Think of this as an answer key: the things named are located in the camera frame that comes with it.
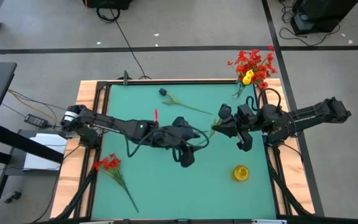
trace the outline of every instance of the green mat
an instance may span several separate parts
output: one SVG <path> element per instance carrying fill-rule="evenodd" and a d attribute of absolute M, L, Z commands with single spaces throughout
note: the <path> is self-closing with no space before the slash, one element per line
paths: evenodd
<path fill-rule="evenodd" d="M 167 97 L 159 95 L 165 88 L 178 100 L 208 111 L 200 113 L 179 105 L 165 105 Z M 247 87 L 238 100 L 232 99 L 235 85 L 141 85 L 111 88 L 108 115 L 119 119 L 154 120 L 158 109 L 161 126 L 171 125 L 183 116 L 190 125 L 209 131 L 223 103 L 237 111 L 254 89 Z M 249 152 L 237 148 L 238 138 L 216 133 L 209 146 L 195 152 L 195 163 L 182 168 L 174 162 L 171 150 L 142 146 L 132 158 L 126 156 L 124 137 L 105 135 L 101 158 L 116 153 L 122 159 L 122 173 L 138 209 L 118 184 L 104 172 L 98 174 L 93 220 L 103 219 L 248 219 L 275 218 L 275 207 L 262 137 L 251 133 L 253 148 Z M 192 139 L 197 144 L 203 139 Z M 135 144 L 130 142 L 131 151 Z M 236 182 L 231 174 L 236 165 L 245 165 L 250 178 Z"/>

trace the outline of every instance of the gray floor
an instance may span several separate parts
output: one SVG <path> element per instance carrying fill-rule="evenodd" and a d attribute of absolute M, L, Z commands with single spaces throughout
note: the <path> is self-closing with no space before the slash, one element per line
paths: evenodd
<path fill-rule="evenodd" d="M 268 3 L 278 31 L 285 26 L 280 19 L 281 5 L 276 0 Z M 0 49 L 126 47 L 115 24 L 102 23 L 93 9 L 85 9 L 77 0 L 4 1 L 0 18 L 4 22 Z M 122 12 L 119 22 L 134 47 L 272 44 L 258 0 L 136 0 Z M 358 3 L 341 27 L 323 45 L 348 45 L 348 40 L 358 45 Z M 313 34 L 307 41 L 316 40 L 319 37 Z M 297 40 L 279 41 L 300 45 Z M 237 52 L 135 54 L 152 78 L 225 78 L 234 76 L 226 62 Z M 322 124 L 305 131 L 305 137 L 325 214 L 358 218 L 358 51 L 283 52 L 283 58 L 299 108 L 336 96 L 352 111 L 345 124 Z M 141 75 L 130 53 L 8 54 L 0 55 L 0 61 L 18 64 L 12 89 L 60 106 L 75 102 L 80 80 L 115 79 L 123 70 L 132 77 Z M 4 102 L 21 113 L 37 115 L 10 95 Z M 0 124 L 13 131 L 34 129 L 4 107 Z M 6 191 L 20 189 L 23 197 L 0 208 L 0 223 L 37 218 L 47 206 L 55 178 L 9 179 Z"/>

